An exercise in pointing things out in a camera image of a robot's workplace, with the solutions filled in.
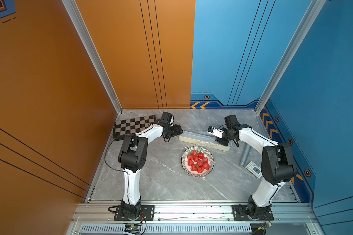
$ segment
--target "plate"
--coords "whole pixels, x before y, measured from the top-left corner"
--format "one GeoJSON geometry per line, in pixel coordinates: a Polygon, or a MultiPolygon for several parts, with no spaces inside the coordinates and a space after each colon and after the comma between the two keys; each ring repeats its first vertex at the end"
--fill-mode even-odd
{"type": "Polygon", "coordinates": [[[195,176],[195,177],[202,177],[202,176],[206,176],[207,174],[209,174],[212,169],[213,169],[213,166],[215,164],[215,161],[213,159],[213,156],[212,154],[206,149],[206,148],[203,148],[203,147],[200,147],[200,146],[193,146],[193,147],[190,147],[188,148],[186,151],[184,151],[183,155],[182,155],[182,167],[183,169],[189,173],[190,175],[192,176],[195,176]],[[191,167],[188,165],[188,160],[187,160],[187,155],[188,153],[191,153],[193,150],[196,150],[196,151],[201,151],[204,153],[204,156],[208,158],[208,164],[210,166],[210,169],[209,170],[205,170],[202,172],[202,173],[198,173],[198,172],[192,172],[191,171],[191,167]]]}

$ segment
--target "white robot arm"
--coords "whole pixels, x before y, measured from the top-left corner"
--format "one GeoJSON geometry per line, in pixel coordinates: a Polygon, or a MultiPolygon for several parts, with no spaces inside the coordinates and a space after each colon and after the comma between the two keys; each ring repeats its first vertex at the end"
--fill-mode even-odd
{"type": "Polygon", "coordinates": [[[140,215],[140,173],[146,161],[148,144],[161,136],[166,141],[182,133],[181,126],[174,125],[174,116],[163,112],[160,119],[150,123],[142,132],[116,139],[124,140],[118,157],[124,173],[124,196],[118,212],[132,220],[140,215]]]}
{"type": "Polygon", "coordinates": [[[208,128],[208,133],[216,136],[217,142],[227,146],[233,140],[239,146],[238,140],[241,140],[262,154],[263,179],[247,204],[249,217],[260,219],[271,210],[272,199],[278,190],[296,176],[291,146],[268,139],[247,124],[241,125],[235,115],[225,117],[225,122],[227,129],[208,128]]]}

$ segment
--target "wall panel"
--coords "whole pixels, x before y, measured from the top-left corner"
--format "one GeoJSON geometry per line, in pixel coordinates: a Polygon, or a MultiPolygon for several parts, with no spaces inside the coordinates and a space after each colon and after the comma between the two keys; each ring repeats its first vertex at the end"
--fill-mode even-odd
{"type": "Polygon", "coordinates": [[[195,1],[76,2],[124,109],[189,107],[195,1]]]}
{"type": "Polygon", "coordinates": [[[0,234],[65,233],[115,118],[63,3],[16,0],[0,18],[0,234]]]}

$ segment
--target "mounting plate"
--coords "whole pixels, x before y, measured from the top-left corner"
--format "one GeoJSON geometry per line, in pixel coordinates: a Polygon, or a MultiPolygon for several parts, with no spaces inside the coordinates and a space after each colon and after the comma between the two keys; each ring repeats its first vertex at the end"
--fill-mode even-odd
{"type": "MultiPolygon", "coordinates": [[[[233,211],[233,216],[235,221],[248,221],[252,220],[248,217],[246,212],[247,205],[232,205],[231,209],[233,211]]],[[[266,215],[268,220],[274,220],[273,213],[271,210],[267,211],[266,215]]]]}
{"type": "MultiPolygon", "coordinates": [[[[154,218],[154,205],[141,205],[141,212],[144,213],[144,219],[146,221],[152,221],[154,218]]],[[[120,206],[116,208],[114,220],[115,221],[133,221],[128,219],[126,216],[120,216],[120,206]]]]}

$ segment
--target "chessboard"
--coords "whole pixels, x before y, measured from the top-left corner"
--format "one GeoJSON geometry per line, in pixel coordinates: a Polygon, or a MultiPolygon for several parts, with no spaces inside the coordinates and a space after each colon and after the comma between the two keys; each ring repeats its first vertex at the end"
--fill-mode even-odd
{"type": "Polygon", "coordinates": [[[149,123],[155,121],[155,115],[116,121],[114,125],[114,138],[124,134],[135,134],[145,130],[149,123]]]}

